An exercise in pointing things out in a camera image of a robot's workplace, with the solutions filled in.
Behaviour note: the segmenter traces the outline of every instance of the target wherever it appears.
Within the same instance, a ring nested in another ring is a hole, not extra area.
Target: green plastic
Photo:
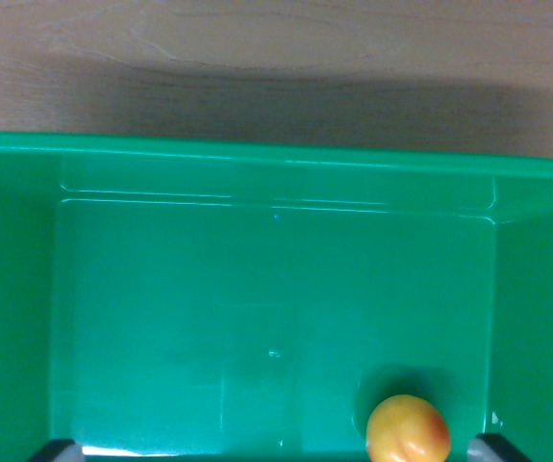
[[[363,461],[397,393],[553,461],[553,161],[0,134],[0,460]]]

